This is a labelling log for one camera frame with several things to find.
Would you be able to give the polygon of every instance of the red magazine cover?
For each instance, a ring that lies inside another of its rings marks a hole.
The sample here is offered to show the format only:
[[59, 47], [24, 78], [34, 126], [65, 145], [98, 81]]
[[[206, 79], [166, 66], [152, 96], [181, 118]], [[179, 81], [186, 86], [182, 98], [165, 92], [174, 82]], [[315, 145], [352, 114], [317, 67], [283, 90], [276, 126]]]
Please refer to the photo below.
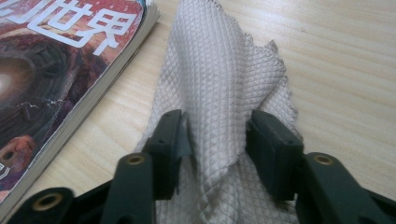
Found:
[[81, 100], [99, 100], [90, 91], [104, 76], [114, 81], [125, 66], [112, 66], [121, 55], [129, 62], [136, 47], [127, 47], [146, 7], [132, 0], [0, 0], [0, 201], [21, 197], [13, 191], [35, 163], [53, 159], [41, 159], [43, 151], [68, 139], [56, 133], [83, 121], [70, 114], [95, 105]]

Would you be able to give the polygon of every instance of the table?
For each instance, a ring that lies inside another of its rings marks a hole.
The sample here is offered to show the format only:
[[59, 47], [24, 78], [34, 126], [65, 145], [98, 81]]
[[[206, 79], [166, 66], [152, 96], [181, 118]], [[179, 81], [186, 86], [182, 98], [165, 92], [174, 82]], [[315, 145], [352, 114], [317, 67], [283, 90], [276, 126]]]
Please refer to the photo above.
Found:
[[[145, 130], [177, 0], [140, 52], [23, 201], [50, 187], [76, 195], [112, 178]], [[338, 158], [359, 183], [396, 200], [396, 2], [219, 1], [257, 45], [274, 39], [288, 68], [305, 152]]]

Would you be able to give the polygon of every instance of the gray cloth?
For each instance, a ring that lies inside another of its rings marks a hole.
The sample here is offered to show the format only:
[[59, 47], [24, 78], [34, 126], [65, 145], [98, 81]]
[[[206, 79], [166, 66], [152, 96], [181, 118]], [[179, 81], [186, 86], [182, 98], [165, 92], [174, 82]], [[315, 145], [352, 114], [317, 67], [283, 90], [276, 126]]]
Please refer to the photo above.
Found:
[[275, 42], [254, 46], [217, 2], [181, 0], [138, 150], [163, 113], [182, 109], [194, 159], [183, 159], [180, 193], [157, 203], [158, 223], [297, 223], [292, 204], [265, 192], [245, 152], [253, 109], [297, 133], [285, 71]]

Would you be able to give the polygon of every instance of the towel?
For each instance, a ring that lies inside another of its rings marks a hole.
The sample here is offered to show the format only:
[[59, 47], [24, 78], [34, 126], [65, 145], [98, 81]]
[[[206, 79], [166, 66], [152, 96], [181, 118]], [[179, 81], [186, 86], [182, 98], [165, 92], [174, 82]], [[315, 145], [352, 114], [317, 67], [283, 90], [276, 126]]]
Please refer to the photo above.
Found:
[[184, 158], [179, 194], [157, 202], [157, 222], [297, 223], [293, 203], [274, 202], [245, 152], [253, 109], [297, 133], [286, 67], [271, 41], [255, 46], [214, 0], [181, 0], [169, 36], [141, 150], [165, 112], [188, 115], [193, 156]]

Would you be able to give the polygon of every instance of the wood grain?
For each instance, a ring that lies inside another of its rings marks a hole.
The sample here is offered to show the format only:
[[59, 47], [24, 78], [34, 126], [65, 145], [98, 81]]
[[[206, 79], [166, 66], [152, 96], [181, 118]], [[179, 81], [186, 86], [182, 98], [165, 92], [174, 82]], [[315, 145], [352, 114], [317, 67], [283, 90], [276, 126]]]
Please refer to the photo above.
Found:
[[[156, 1], [162, 16], [140, 52], [24, 200], [49, 187], [79, 195], [110, 179], [134, 150], [177, 2]], [[335, 156], [365, 188], [396, 200], [396, 2], [219, 2], [257, 45], [278, 44], [305, 152]]]

